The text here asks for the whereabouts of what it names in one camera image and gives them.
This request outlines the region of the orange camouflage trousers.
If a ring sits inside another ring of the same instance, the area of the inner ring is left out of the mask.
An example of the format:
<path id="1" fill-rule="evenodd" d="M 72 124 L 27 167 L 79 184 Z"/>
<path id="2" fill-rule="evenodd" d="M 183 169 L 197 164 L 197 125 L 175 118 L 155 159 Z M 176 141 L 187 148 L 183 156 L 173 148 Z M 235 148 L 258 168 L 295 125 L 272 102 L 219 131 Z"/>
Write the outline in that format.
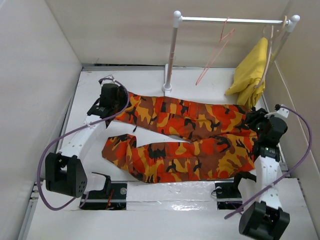
<path id="1" fill-rule="evenodd" d="M 144 183 L 229 179 L 254 169 L 257 135 L 245 124 L 247 113 L 243 105 L 131 93 L 117 121 L 180 141 L 138 146 L 126 133 L 109 137 L 102 157 Z"/>

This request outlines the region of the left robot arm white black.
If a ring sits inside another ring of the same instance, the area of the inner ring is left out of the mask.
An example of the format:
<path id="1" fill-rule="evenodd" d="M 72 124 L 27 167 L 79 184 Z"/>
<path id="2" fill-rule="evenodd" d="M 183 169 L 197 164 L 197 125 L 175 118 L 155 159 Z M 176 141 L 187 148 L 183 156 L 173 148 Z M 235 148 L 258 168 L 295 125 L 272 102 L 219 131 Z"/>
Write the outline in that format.
<path id="1" fill-rule="evenodd" d="M 90 172 L 84 160 L 96 138 L 129 104 L 129 93 L 119 82 L 103 83 L 98 101 L 91 106 L 83 125 L 57 153 L 45 158 L 45 186 L 50 192 L 79 198 L 94 191 L 100 198 L 111 194 L 106 175 Z"/>

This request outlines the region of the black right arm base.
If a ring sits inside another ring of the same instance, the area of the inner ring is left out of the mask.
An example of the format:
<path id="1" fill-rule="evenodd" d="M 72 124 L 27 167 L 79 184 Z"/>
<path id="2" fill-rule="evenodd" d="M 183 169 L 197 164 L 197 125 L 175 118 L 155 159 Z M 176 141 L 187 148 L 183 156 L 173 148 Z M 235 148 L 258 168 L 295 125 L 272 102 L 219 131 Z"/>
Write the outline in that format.
<path id="1" fill-rule="evenodd" d="M 236 210 L 242 205 L 242 195 L 238 189 L 242 179 L 257 181 L 256 175 L 250 172 L 241 171 L 237 173 L 233 180 L 216 181 L 215 189 L 211 196 L 217 201 L 218 210 Z"/>

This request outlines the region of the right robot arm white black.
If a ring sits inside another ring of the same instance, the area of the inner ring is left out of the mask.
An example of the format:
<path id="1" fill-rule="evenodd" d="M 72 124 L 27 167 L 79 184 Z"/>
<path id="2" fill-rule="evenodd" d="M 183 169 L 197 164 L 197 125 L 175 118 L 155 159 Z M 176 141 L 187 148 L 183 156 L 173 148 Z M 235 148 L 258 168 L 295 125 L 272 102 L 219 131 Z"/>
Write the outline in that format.
<path id="1" fill-rule="evenodd" d="M 271 113 L 263 108 L 253 109 L 244 121 L 257 135 L 252 147 L 255 173 L 239 173 L 231 191 L 242 197 L 238 231 L 254 240 L 279 240 L 290 223 L 278 187 L 282 176 L 278 144 L 288 130 L 285 122 L 288 115 L 288 110 L 278 105 Z"/>

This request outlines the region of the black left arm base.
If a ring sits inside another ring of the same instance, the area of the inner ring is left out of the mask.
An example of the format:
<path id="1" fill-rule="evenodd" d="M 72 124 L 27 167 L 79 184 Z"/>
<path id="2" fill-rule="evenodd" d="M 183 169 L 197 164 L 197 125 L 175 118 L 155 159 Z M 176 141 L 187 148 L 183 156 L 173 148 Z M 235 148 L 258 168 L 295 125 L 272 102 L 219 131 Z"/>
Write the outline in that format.
<path id="1" fill-rule="evenodd" d="M 127 209 L 127 181 L 112 181 L 109 175 L 93 172 L 79 202 L 79 209 L 88 211 L 120 211 Z"/>

